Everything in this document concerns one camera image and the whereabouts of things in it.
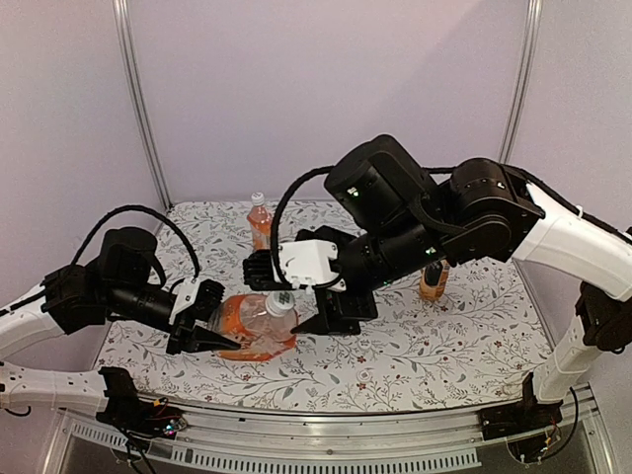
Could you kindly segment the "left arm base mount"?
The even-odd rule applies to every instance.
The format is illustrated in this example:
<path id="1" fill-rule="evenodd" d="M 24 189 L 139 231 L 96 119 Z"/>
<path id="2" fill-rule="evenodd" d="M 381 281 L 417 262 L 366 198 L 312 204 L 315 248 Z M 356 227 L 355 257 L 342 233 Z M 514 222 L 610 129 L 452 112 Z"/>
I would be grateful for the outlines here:
<path id="1" fill-rule="evenodd" d="M 153 401 L 141 400 L 129 373 L 123 368 L 102 367 L 106 407 L 96 414 L 96 420 L 134 435 L 147 438 L 174 439 L 188 423 L 184 412 L 172 406 L 167 397 Z"/>

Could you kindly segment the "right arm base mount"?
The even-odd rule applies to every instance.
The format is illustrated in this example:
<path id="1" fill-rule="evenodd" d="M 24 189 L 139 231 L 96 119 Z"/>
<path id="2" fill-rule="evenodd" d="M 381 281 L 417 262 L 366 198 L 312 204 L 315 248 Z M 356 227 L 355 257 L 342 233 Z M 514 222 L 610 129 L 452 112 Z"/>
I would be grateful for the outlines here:
<path id="1" fill-rule="evenodd" d="M 477 412 L 483 440 L 519 435 L 546 428 L 552 422 L 562 421 L 563 400 L 542 403 L 533 388 L 534 374 L 530 372 L 522 381 L 518 401 L 481 409 Z"/>

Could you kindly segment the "dark label tea bottle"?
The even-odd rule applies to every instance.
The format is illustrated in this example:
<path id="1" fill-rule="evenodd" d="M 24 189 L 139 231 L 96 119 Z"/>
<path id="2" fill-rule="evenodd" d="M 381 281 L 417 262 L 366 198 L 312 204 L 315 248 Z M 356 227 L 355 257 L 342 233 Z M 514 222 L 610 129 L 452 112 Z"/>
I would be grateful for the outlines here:
<path id="1" fill-rule="evenodd" d="M 425 301 L 438 301 L 445 290 L 450 265 L 447 260 L 429 264 L 422 270 L 420 297 Z"/>

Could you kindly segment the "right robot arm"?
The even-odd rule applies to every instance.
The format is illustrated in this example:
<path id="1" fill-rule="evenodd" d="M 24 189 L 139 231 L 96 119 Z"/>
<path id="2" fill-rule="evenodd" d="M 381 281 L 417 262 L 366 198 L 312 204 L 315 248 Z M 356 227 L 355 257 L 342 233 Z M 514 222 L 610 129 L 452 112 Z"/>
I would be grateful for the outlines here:
<path id="1" fill-rule="evenodd" d="M 361 235 L 286 243 L 276 273 L 293 286 L 372 291 L 445 260 L 533 262 L 580 279 L 608 301 L 631 298 L 631 240 L 563 201 L 529 173 L 486 158 L 443 171 L 379 135 L 326 172 L 327 192 Z"/>

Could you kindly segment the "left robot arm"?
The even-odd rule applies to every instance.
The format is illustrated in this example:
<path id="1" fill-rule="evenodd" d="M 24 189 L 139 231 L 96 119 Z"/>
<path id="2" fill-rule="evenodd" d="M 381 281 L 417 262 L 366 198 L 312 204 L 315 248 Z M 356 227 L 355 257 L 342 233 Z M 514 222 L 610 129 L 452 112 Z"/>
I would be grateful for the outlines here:
<path id="1" fill-rule="evenodd" d="M 165 290 L 156 250 L 155 236 L 144 229 L 108 231 L 97 258 L 49 274 L 23 300 L 2 309 L 1 357 L 110 320 L 131 320 L 165 333 L 170 355 L 238 350 L 238 343 L 203 326 L 221 303 L 223 285 L 193 277 L 177 293 Z M 119 367 L 58 372 L 2 361 L 1 406 L 70 409 L 127 429 L 157 415 Z"/>

